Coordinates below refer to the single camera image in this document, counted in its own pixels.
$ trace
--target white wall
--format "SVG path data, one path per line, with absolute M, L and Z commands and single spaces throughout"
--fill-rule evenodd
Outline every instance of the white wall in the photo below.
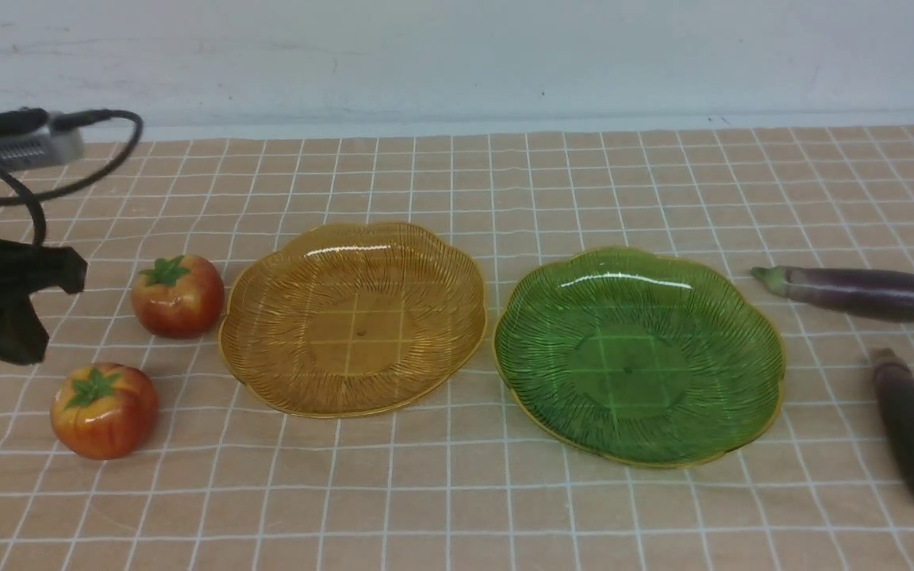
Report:
M 19 105 L 153 127 L 913 112 L 914 0 L 0 0 Z

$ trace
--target toy tomato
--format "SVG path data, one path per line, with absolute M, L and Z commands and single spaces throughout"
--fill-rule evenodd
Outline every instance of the toy tomato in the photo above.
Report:
M 199 256 L 157 258 L 132 285 L 133 313 L 143 328 L 170 339 L 193 339 L 213 328 L 225 304 L 217 268 Z
M 91 460 L 123 458 L 153 430 L 157 392 L 138 369 L 95 362 L 66 376 L 50 416 L 55 437 L 76 454 Z

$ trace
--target black wire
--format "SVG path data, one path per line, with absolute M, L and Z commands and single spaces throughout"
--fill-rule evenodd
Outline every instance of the black wire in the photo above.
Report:
M 48 221 L 44 219 L 44 209 L 37 200 L 37 195 L 30 192 L 30 188 L 19 182 L 16 177 L 12 176 L 7 170 L 0 167 L 0 178 L 16 193 L 11 197 L 18 201 L 19 205 L 26 206 L 26 211 L 30 213 L 30 220 L 33 221 L 33 241 L 32 244 L 40 246 L 44 243 L 44 238 L 48 235 Z
M 73 113 L 73 115 L 70 117 L 74 117 L 74 118 L 75 117 L 81 117 L 81 118 L 86 117 L 86 120 L 71 121 L 69 126 L 72 128 L 87 126 L 87 125 L 91 125 L 93 123 L 101 123 L 101 122 L 107 121 L 109 119 L 128 119 L 133 122 L 133 134 L 129 137 L 129 140 L 126 142 L 125 147 L 122 148 L 122 151 L 119 151 L 119 153 L 117 153 L 117 155 L 115 155 L 115 158 L 111 159 L 104 167 L 101 167 L 101 170 L 98 170 L 98 172 L 90 174 L 90 176 L 81 178 L 81 180 L 78 180 L 74 183 L 70 183 L 65 186 L 60 186 L 60 187 L 52 189 L 52 190 L 46 190 L 44 192 L 32 192 L 32 191 L 30 191 L 29 188 L 26 188 L 25 186 L 23 186 L 23 184 L 21 182 L 16 181 L 16 178 L 14 178 L 14 177 L 10 176 L 10 174 L 6 173 L 7 176 L 12 178 L 12 180 L 16 181 L 16 184 L 18 184 L 19 186 L 21 186 L 23 188 L 23 190 L 26 192 L 26 194 L 33 196 L 33 200 L 35 200 L 35 202 L 39 203 L 39 206 L 37 206 L 39 208 L 40 208 L 41 202 L 45 202 L 47 200 L 53 200 L 55 198 L 62 198 L 63 196 L 72 194 L 74 192 L 79 192 L 80 190 L 83 190 L 84 188 L 87 188 L 88 186 L 97 183 L 97 181 L 102 180 L 102 178 L 108 176 L 108 174 L 112 174 L 113 172 L 115 172 L 115 170 L 118 167 L 122 166 L 123 163 L 126 162 L 127 159 L 129 159 L 129 156 L 132 154 L 133 151 L 135 151 L 135 148 L 139 144 L 139 140 L 143 135 L 143 119 L 140 118 L 139 115 L 136 115 L 136 113 L 132 113 L 131 111 L 123 111 L 123 109 L 102 109 L 102 111 L 94 111 L 94 112 L 86 112 L 86 113 Z M 17 190 L 17 188 L 14 185 L 12 185 L 12 183 L 10 183 L 10 181 L 7 180 L 7 178 L 3 178 L 1 173 L 0 173 L 0 178 L 2 178 L 2 180 L 5 181 L 6 184 L 10 185 L 10 187 L 17 193 L 17 196 L 0 196 L 0 206 L 28 205 L 29 198 L 25 197 L 25 195 L 22 194 L 21 191 Z

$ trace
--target green plate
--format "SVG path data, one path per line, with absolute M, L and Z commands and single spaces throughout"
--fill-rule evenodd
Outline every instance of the green plate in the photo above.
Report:
M 534 422 L 632 466 L 721 458 L 781 409 L 785 352 L 771 322 L 711 268 L 635 248 L 527 274 L 493 350 Z

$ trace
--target plate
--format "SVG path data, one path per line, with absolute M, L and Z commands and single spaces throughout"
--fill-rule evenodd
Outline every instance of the plate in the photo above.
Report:
M 600 248 L 515 286 L 497 368 L 549 434 L 632 466 L 696 466 L 777 418 L 781 336 L 726 278 L 682 258 Z
M 478 264 L 407 223 L 327 224 L 247 268 L 218 342 L 270 408 L 344 418 L 440 386 L 486 335 Z

